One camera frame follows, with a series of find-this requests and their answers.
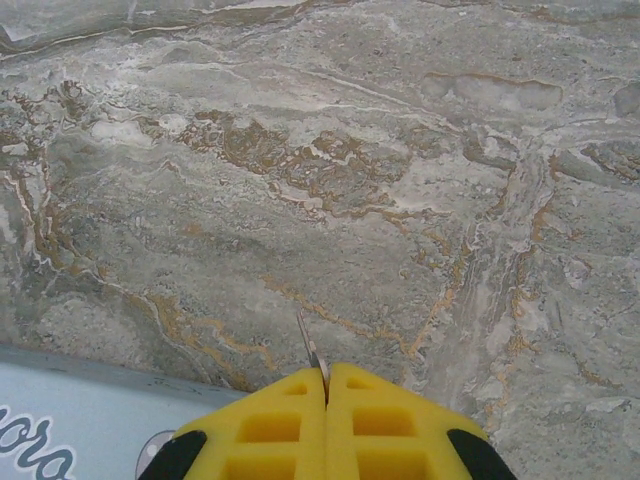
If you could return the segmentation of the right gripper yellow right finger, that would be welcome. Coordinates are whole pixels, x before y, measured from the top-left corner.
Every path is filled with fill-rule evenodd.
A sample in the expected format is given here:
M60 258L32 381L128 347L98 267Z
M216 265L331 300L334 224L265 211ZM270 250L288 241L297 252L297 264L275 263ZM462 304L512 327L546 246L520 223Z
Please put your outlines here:
M484 430L352 364L332 367L326 409L328 479L513 479Z

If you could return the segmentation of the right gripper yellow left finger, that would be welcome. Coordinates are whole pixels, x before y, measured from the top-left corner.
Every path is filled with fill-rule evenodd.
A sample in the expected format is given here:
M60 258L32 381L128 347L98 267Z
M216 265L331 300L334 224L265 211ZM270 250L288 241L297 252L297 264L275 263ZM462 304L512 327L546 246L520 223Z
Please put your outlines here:
M325 390L305 368L180 427L142 479L323 479Z

